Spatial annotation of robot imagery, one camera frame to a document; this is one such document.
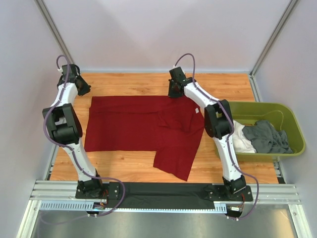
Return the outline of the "red t-shirt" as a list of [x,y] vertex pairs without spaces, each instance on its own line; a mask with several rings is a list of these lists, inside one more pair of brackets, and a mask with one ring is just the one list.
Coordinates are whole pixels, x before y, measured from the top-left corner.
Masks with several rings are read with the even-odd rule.
[[187,181],[204,128],[200,107],[185,96],[93,97],[84,148],[154,151],[153,167]]

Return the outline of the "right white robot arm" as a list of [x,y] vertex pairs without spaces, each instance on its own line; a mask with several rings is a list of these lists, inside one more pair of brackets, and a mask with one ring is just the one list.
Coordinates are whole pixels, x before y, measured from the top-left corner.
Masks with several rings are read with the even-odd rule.
[[211,96],[192,77],[186,77],[180,67],[174,67],[169,73],[168,96],[185,96],[204,110],[205,131],[214,140],[222,163],[223,194],[229,200],[236,199],[246,188],[246,181],[234,151],[234,125],[229,102]]

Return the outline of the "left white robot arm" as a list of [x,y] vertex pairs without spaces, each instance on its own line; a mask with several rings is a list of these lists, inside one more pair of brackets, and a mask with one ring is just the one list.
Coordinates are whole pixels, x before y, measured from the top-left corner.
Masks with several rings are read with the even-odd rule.
[[52,143],[63,148],[75,167],[78,174],[76,197],[99,199],[105,189],[84,149],[82,126],[73,108],[76,96],[89,93],[91,86],[82,78],[75,64],[70,65],[70,70],[64,65],[58,71],[61,77],[57,84],[56,99],[42,111],[44,132]]

